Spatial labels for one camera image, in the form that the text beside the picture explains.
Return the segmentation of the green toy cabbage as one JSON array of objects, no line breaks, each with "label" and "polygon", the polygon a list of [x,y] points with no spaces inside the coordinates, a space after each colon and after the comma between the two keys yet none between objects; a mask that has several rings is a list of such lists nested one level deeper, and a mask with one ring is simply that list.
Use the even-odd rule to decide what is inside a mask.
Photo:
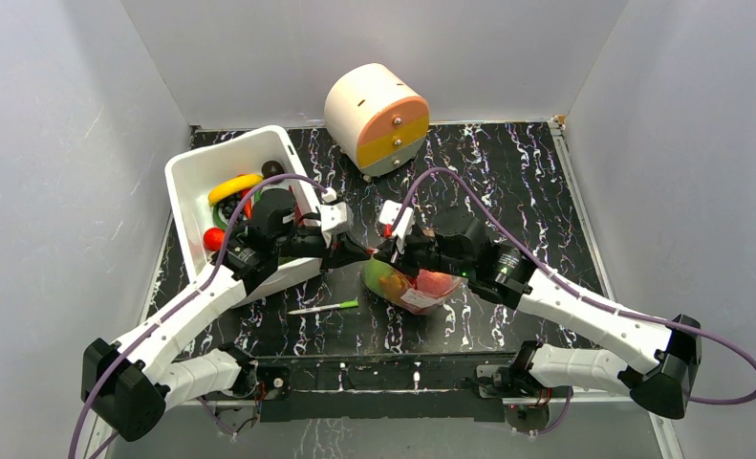
[{"label": "green toy cabbage", "polygon": [[405,274],[376,259],[363,265],[361,278],[371,292],[390,301],[400,299],[411,287]]}]

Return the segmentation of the toy peach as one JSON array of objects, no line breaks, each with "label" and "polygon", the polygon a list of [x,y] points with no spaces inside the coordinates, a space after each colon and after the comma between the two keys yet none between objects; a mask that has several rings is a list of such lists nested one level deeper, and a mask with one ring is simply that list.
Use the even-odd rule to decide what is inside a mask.
[{"label": "toy peach", "polygon": [[415,289],[431,297],[445,297],[459,287],[462,281],[455,275],[420,270],[415,279]]}]

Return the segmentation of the clear zip top bag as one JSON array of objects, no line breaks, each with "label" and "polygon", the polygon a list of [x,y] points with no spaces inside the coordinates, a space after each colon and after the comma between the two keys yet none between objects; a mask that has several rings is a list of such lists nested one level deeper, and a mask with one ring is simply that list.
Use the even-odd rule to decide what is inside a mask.
[{"label": "clear zip top bag", "polygon": [[415,315],[432,314],[464,283],[458,276],[427,270],[410,276],[376,259],[363,264],[360,278],[374,295]]}]

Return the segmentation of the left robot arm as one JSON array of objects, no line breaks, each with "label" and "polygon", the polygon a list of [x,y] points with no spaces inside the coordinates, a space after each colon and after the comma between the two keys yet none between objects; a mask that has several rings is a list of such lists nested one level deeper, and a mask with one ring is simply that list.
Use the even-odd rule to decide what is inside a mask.
[{"label": "left robot arm", "polygon": [[283,258],[314,258],[322,270],[369,259],[351,238],[351,209],[338,198],[301,217],[285,188],[264,191],[250,218],[227,229],[223,251],[154,316],[109,343],[96,339],[83,354],[82,400],[123,440],[149,433],[166,410],[215,391],[246,398],[256,389],[252,359],[231,345],[177,363],[206,326],[261,286],[275,286]]}]

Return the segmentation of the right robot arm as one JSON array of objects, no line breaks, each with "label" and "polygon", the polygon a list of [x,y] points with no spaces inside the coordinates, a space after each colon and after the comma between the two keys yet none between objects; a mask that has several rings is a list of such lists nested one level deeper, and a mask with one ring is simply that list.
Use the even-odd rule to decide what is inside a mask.
[{"label": "right robot arm", "polygon": [[669,323],[638,318],[552,271],[505,242],[494,242],[478,219],[442,215],[431,231],[402,215],[378,218],[384,242],[376,259],[406,274],[421,270],[463,278],[480,298],[545,318],[575,331],[596,349],[523,345],[509,368],[512,387],[524,396],[541,389],[576,386],[625,395],[664,418],[684,417],[691,399],[701,341],[688,333],[699,323],[680,315]]}]

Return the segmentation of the dark round toy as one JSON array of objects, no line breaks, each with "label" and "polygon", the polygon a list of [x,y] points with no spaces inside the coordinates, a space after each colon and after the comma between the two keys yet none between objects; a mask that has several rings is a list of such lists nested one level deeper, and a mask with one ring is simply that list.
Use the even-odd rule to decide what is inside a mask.
[{"label": "dark round toy", "polygon": [[284,166],[276,160],[266,161],[261,166],[261,175],[263,176],[264,179],[271,178],[277,175],[282,175],[285,173],[286,171],[285,171]]}]

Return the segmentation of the dark toy grapes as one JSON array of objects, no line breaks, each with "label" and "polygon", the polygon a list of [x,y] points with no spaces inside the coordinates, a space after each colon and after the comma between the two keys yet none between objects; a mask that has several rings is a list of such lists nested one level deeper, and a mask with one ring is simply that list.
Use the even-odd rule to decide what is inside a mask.
[{"label": "dark toy grapes", "polygon": [[241,195],[239,193],[235,193],[221,200],[218,203],[221,213],[226,218],[229,218],[234,213],[241,199]]}]

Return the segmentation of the yellow toy banana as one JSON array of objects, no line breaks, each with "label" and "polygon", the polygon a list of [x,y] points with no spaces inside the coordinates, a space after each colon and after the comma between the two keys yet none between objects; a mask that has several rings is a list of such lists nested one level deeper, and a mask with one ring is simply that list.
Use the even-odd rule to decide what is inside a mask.
[{"label": "yellow toy banana", "polygon": [[212,188],[207,194],[208,205],[214,206],[226,197],[260,184],[264,178],[259,174],[243,174]]}]

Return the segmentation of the toy strawberry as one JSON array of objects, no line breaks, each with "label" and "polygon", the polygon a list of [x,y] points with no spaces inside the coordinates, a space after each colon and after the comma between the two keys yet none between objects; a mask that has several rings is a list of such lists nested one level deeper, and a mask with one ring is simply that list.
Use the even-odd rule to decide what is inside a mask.
[{"label": "toy strawberry", "polygon": [[203,245],[207,251],[218,251],[225,239],[225,232],[217,227],[207,229],[203,234]]}]

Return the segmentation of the green toy bean pod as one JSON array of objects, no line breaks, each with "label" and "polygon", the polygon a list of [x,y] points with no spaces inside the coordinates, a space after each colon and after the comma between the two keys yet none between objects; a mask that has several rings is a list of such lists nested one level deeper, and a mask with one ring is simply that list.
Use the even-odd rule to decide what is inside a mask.
[{"label": "green toy bean pod", "polygon": [[215,226],[221,230],[226,230],[228,220],[232,216],[235,207],[229,208],[228,206],[218,204],[213,208],[213,218]]}]

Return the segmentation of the round mini drawer cabinet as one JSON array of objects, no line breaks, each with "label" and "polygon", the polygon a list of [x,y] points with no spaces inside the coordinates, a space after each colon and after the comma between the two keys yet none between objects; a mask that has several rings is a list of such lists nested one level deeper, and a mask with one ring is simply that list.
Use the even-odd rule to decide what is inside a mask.
[{"label": "round mini drawer cabinet", "polygon": [[383,176],[413,159],[430,123],[430,108],[397,75],[379,63],[339,78],[324,104],[328,133],[365,180]]}]

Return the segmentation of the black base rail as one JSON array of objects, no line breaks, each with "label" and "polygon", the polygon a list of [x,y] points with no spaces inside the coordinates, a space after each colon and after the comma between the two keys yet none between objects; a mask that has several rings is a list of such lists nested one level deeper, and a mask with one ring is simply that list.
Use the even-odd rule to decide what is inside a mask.
[{"label": "black base rail", "polygon": [[309,419],[471,419],[502,422],[484,398],[482,365],[507,367],[504,352],[271,357],[259,360],[265,423]]}]

